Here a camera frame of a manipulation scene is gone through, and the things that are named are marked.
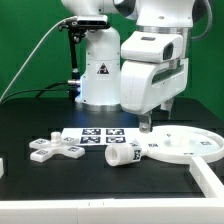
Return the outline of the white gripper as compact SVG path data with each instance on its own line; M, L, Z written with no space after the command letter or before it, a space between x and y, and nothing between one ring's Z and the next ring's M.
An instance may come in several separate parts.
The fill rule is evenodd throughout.
M139 130L142 133L149 133L152 128L151 113L148 111L161 104L161 117L169 119L174 103L173 97L186 88L187 59L180 60L180 70L171 77L152 82L156 74L168 68L168 62L152 64L125 61L122 66L120 103L124 111L139 115Z

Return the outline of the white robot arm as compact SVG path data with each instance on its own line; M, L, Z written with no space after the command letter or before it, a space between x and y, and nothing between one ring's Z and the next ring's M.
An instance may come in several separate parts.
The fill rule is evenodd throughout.
M89 110L122 108L143 133L151 113L169 117L185 90L193 24L210 17L212 0L61 0L75 16L70 42L87 39L86 71L75 101Z

